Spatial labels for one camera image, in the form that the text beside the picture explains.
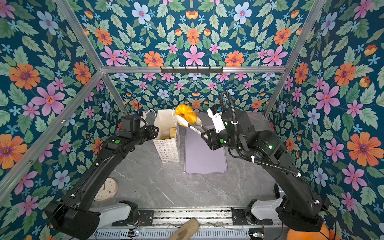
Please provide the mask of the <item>pumpkin shaped bread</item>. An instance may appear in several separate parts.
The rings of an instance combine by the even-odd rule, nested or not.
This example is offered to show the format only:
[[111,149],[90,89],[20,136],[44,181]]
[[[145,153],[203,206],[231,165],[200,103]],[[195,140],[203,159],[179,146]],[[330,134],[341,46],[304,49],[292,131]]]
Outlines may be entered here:
[[194,112],[194,109],[187,105],[178,105],[175,109],[174,115],[181,116],[182,118],[187,120],[191,125],[196,124],[196,120],[198,117],[197,114]]

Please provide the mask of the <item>white paper bag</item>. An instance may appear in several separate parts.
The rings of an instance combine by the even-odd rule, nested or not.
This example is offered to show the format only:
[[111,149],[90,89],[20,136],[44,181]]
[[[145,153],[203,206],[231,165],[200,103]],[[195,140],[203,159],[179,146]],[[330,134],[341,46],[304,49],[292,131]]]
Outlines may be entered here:
[[[179,130],[174,115],[175,110],[149,110],[144,113],[145,120],[149,124],[159,128],[159,134],[153,140],[159,157],[163,163],[176,163],[180,161],[179,157]],[[177,135],[170,139],[170,128],[177,128]]]

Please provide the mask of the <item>braided pale bread roll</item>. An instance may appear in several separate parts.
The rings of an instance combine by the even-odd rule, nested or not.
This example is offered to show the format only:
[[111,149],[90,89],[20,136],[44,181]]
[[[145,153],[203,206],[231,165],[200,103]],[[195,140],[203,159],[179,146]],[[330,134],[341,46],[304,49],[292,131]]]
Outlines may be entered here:
[[170,139],[174,139],[177,135],[177,128],[176,127],[171,127],[170,128]]

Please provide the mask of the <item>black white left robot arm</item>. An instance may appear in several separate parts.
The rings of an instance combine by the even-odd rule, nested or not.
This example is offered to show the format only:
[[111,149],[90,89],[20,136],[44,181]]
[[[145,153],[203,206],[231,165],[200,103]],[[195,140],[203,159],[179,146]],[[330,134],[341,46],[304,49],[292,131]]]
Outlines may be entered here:
[[93,208],[99,190],[113,170],[135,147],[158,137],[159,128],[149,125],[139,115],[122,117],[120,131],[102,145],[97,160],[75,187],[59,202],[49,203],[44,212],[53,228],[78,240],[86,240],[100,227],[115,222],[135,225],[139,220],[137,204],[121,201],[114,206]]

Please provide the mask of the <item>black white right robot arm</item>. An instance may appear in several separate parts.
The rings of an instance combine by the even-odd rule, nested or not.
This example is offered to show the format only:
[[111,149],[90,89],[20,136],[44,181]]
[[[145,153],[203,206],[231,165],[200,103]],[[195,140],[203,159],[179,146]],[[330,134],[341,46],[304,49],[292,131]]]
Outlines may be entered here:
[[236,108],[228,91],[221,93],[220,103],[207,113],[214,124],[212,129],[207,129],[187,105],[177,106],[175,118],[179,125],[199,134],[212,151],[227,148],[229,153],[237,153],[236,159],[261,166],[284,193],[276,200],[252,200],[245,209],[247,221],[255,225],[278,219],[297,232],[320,232],[325,222],[320,212],[328,210],[330,201],[310,188],[283,141],[272,131],[256,131],[247,112]]

